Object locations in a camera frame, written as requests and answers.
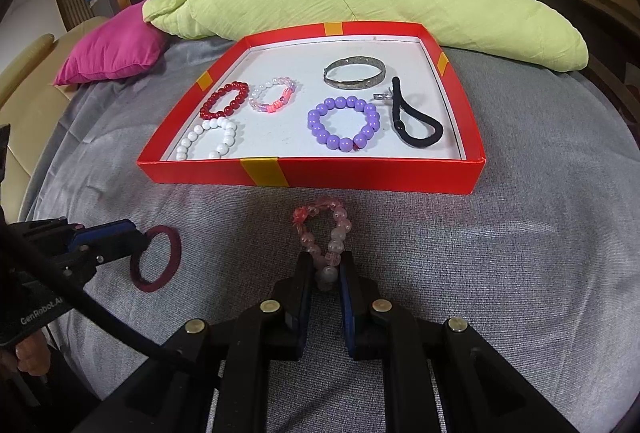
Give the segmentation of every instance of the yellow stripe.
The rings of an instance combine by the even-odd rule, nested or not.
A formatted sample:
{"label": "yellow stripe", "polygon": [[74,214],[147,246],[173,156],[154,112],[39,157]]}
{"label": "yellow stripe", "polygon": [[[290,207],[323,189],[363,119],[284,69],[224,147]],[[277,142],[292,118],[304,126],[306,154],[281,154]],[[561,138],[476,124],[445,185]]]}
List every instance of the yellow stripe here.
{"label": "yellow stripe", "polygon": [[240,164],[257,186],[289,187],[278,157],[241,158]]}
{"label": "yellow stripe", "polygon": [[341,36],[342,35],[342,23],[325,23],[324,24],[325,36]]}
{"label": "yellow stripe", "polygon": [[204,74],[198,77],[198,80],[196,82],[198,83],[198,86],[200,87],[200,89],[204,92],[207,88],[209,88],[212,85],[213,79],[211,79],[211,76],[209,75],[209,71],[205,70]]}
{"label": "yellow stripe", "polygon": [[444,55],[444,52],[441,52],[440,57],[438,58],[438,64],[436,66],[438,72],[440,73],[440,77],[444,75],[444,69],[447,68],[447,63],[449,63],[449,60],[447,59],[446,55]]}

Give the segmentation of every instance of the gray tablecloth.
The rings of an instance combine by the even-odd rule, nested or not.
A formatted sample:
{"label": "gray tablecloth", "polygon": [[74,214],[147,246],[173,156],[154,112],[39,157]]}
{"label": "gray tablecloth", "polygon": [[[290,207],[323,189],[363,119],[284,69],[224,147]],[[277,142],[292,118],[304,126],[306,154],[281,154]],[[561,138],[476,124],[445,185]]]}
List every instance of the gray tablecloth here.
{"label": "gray tablecloth", "polygon": [[[25,217],[66,214],[85,225],[129,218],[140,229],[176,227],[182,265],[161,290],[138,291],[126,260],[100,267],[86,285],[160,343],[189,318],[233,318],[268,296],[300,250],[292,209],[327,193],[154,184],[136,166],[168,110],[228,45],[174,42],[148,75],[81,92],[24,208]],[[640,152],[578,74],[447,55],[486,149],[475,192],[335,190],[354,224],[348,248],[388,298],[422,318],[468,318],[581,432],[608,432],[640,391]],[[158,275],[167,256],[168,243],[155,241],[143,274]],[[100,397],[143,360],[75,311],[55,333]],[[383,431],[380,365],[346,355],[337,293],[314,296],[302,361],[274,363],[268,429]]]}

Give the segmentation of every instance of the silver bangle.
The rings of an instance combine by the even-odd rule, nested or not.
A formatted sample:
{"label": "silver bangle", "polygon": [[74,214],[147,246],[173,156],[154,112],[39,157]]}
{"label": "silver bangle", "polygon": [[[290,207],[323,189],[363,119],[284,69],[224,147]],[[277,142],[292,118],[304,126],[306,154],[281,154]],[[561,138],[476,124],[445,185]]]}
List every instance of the silver bangle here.
{"label": "silver bangle", "polygon": [[[331,70],[340,66],[347,66],[348,64],[369,64],[370,66],[374,66],[380,71],[375,76],[358,80],[335,80],[329,79],[326,76],[326,74]],[[324,69],[322,79],[324,79],[324,82],[326,82],[328,85],[333,86],[334,88],[340,88],[341,90],[363,90],[364,88],[370,88],[372,86],[380,84],[383,80],[385,80],[385,75],[385,63],[383,63],[379,59],[368,58],[366,56],[353,56],[350,58],[338,59],[337,61],[331,63]]]}

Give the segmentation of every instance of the red beaded bracelet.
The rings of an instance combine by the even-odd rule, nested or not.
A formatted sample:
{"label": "red beaded bracelet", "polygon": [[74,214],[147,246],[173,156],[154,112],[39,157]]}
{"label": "red beaded bracelet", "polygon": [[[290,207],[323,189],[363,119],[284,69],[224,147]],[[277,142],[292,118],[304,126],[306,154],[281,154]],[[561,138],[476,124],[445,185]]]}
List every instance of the red beaded bracelet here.
{"label": "red beaded bracelet", "polygon": [[[211,108],[216,103],[216,101],[225,95],[225,93],[230,92],[231,90],[238,90],[238,95],[233,99],[228,106],[222,111],[216,111],[215,113],[211,113]],[[211,94],[211,96],[207,99],[207,101],[200,108],[200,118],[204,120],[211,120],[212,118],[218,118],[222,116],[229,116],[236,111],[236,109],[240,108],[240,105],[244,102],[244,100],[249,95],[249,85],[246,82],[239,82],[235,80],[229,84],[225,84],[225,86],[221,86],[215,92]]]}

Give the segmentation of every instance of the purple beaded bracelet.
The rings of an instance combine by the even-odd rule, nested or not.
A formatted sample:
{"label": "purple beaded bracelet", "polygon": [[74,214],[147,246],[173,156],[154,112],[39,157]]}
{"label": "purple beaded bracelet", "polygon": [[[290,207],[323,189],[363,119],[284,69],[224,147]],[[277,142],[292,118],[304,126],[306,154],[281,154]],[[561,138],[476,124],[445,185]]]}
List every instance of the purple beaded bracelet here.
{"label": "purple beaded bracelet", "polygon": [[[324,124],[320,123],[320,117],[334,108],[353,108],[355,111],[364,112],[366,124],[353,139],[331,135],[324,129]],[[367,140],[373,137],[373,134],[380,129],[380,114],[376,106],[354,95],[350,95],[347,98],[342,96],[336,98],[328,97],[324,102],[318,104],[316,109],[312,109],[306,114],[306,127],[311,130],[311,135],[316,137],[319,143],[325,144],[327,148],[340,148],[341,151],[349,152],[353,149],[362,149],[367,145]]]}

